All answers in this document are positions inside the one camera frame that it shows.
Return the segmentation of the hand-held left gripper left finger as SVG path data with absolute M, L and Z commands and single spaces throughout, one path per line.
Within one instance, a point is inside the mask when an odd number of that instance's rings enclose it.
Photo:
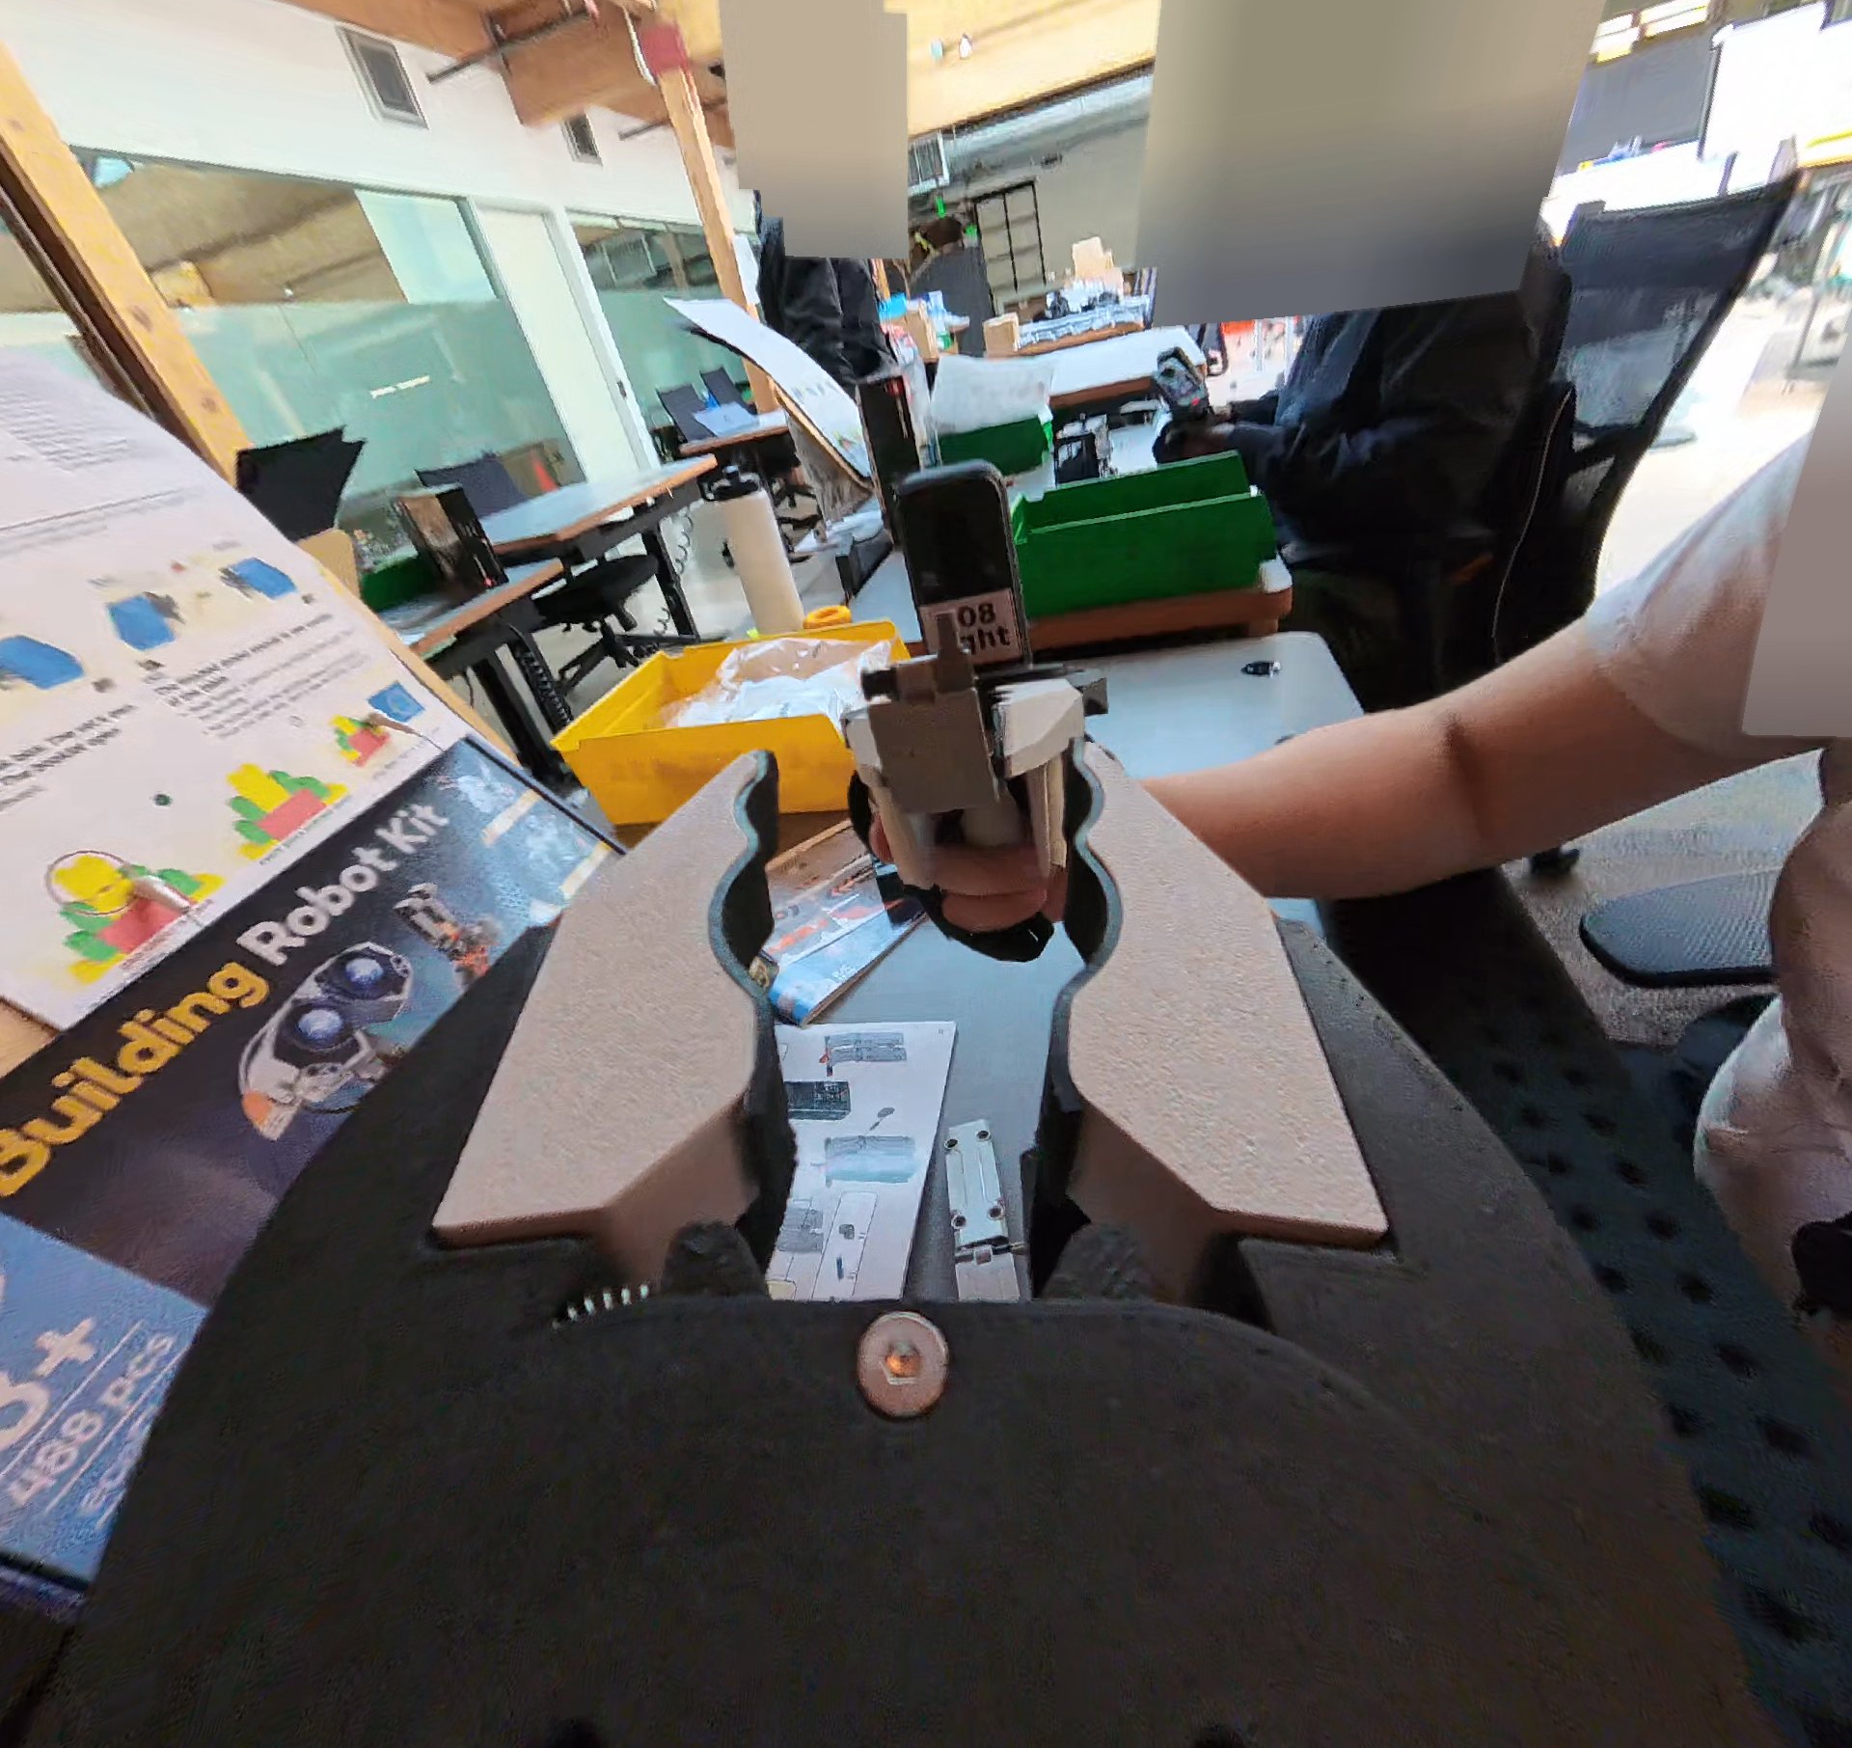
M 798 1169 L 775 1011 L 752 967 L 775 908 L 778 773 L 750 749 L 568 904 L 432 1233 L 583 1237 L 626 1285 L 686 1226 L 766 1270 Z

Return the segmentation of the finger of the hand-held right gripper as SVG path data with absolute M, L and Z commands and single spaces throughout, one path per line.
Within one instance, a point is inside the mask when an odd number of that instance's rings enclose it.
M 930 811 L 914 788 L 911 718 L 899 699 L 872 698 L 845 716 L 845 743 L 867 793 L 881 854 L 914 890 L 930 888 Z
M 1066 861 L 1066 766 L 1085 737 L 1077 688 L 1001 688 L 993 702 L 995 764 L 1021 798 L 1040 871 Z

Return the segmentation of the grey curved panel piece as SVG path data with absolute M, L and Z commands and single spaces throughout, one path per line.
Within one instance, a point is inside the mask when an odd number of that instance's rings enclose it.
M 978 1119 L 948 1129 L 942 1149 L 956 1297 L 1024 1301 L 1020 1243 L 990 1124 Z
M 948 610 L 933 617 L 937 649 L 864 676 L 866 702 L 893 698 L 911 718 L 915 793 L 930 816 L 978 810 L 1001 793 L 984 694 Z

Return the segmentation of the grey desk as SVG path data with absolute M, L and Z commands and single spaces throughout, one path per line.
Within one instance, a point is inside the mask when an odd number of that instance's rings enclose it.
M 1241 662 L 1255 654 L 1278 659 L 1281 675 L 1241 672 Z M 1330 652 L 1308 634 L 1123 654 L 1100 662 L 1100 670 L 1108 679 L 1108 713 L 1094 721 L 1094 735 L 1137 780 L 1248 759 L 1277 741 L 1355 714 L 1355 698 Z M 1079 967 L 1066 929 L 1055 931 L 1037 961 L 1003 964 L 954 947 L 919 922 L 805 1023 L 951 1021 L 956 1028 L 938 1145 L 914 1237 L 909 1289 L 956 1295 L 942 1143 L 948 1129 L 980 1119 L 999 1145 L 1024 1297 L 1029 1297 L 1032 1169 L 1053 1004 Z

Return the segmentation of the wooden standing desk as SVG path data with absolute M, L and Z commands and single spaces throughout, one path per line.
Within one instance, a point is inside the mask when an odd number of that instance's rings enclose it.
M 659 647 L 702 642 L 681 571 L 662 523 L 699 499 L 710 456 L 696 456 L 623 478 L 584 480 L 482 515 L 497 557 L 508 562 L 561 562 L 565 578 L 534 595 L 534 630 L 574 628 L 593 636 L 552 670 L 561 694 L 578 689 L 604 660 L 632 670 Z M 644 581 L 655 581 L 671 621 L 666 631 L 626 630 L 618 619 Z

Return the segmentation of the clear plastic bag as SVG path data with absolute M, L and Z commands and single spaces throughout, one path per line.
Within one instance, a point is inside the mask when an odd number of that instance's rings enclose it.
M 841 725 L 866 699 L 866 672 L 885 670 L 903 654 L 899 642 L 886 636 L 872 642 L 829 634 L 752 640 L 730 647 L 696 692 L 664 703 L 659 726 L 773 718 L 826 718 Z

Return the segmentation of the green plastic bin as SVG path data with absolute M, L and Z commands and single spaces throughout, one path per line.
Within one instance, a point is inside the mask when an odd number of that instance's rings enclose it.
M 1278 555 L 1272 510 L 1237 453 L 1017 495 L 1010 532 L 1032 621 L 1249 590 Z

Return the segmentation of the white water bottle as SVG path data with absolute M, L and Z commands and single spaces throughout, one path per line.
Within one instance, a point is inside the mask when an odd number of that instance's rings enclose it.
M 752 626 L 762 636 L 799 634 L 805 610 L 762 478 L 727 465 L 712 475 L 710 499 L 723 511 L 730 558 L 743 586 Z

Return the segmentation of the yellow plastic bin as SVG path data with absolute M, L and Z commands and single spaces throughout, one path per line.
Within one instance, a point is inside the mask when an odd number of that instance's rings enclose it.
M 909 643 L 888 621 L 848 623 L 804 631 L 845 636 L 858 642 L 894 638 L 909 657 Z M 820 813 L 845 807 L 845 784 L 854 757 L 841 725 L 826 718 L 773 718 L 686 729 L 659 726 L 664 703 L 696 692 L 718 669 L 730 647 L 752 640 L 715 642 L 694 647 L 662 647 L 628 672 L 610 694 L 556 737 L 568 767 L 620 827 L 662 822 L 727 764 L 750 752 L 766 752 L 776 764 L 776 795 L 783 811 Z

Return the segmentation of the white poster board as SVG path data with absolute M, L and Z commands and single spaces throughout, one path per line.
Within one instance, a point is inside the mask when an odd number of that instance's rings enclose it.
M 855 398 L 794 341 L 768 329 L 735 299 L 681 299 L 666 306 L 696 333 L 757 367 L 770 380 L 780 405 L 826 448 L 861 485 L 875 485 L 861 413 Z

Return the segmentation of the blue robot kit box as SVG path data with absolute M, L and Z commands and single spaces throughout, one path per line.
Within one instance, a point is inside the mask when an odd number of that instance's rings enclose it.
M 71 1614 L 290 1184 L 613 853 L 457 743 L 5 1076 L 5 1599 Z

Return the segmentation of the black dotted floor mat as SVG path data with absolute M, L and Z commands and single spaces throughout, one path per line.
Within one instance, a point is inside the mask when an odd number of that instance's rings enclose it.
M 1662 1404 L 1725 1619 L 1779 1743 L 1849 1740 L 1847 1391 L 1692 1174 L 1665 1057 L 1736 990 L 1641 990 L 1580 940 L 1598 902 L 1775 868 L 1816 810 L 1777 761 L 1523 861 L 1318 908 L 1330 949 L 1507 1145 L 1584 1254 Z

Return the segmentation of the person's pale clothing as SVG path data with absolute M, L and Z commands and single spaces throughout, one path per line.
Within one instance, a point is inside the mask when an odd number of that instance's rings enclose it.
M 1753 737 L 1757 634 L 1802 474 L 1794 441 L 1584 623 L 1607 682 L 1655 726 L 1731 761 L 1818 752 L 1821 807 L 1770 908 L 1775 997 L 1712 1076 L 1694 1169 L 1772 1287 L 1847 1322 L 1849 810 L 1847 741 Z

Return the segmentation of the printed brick poster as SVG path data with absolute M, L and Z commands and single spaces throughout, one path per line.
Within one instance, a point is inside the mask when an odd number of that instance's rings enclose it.
M 209 463 L 5 350 L 5 1003 L 72 1026 L 467 735 Z

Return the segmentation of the black mesh office chair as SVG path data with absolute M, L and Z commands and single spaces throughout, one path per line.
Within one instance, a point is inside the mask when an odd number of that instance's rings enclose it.
M 1492 615 L 1492 660 L 1562 631 L 1595 596 L 1600 552 L 1639 463 L 1772 251 L 1798 176 L 1694 201 L 1578 204 L 1559 260 L 1568 391 Z

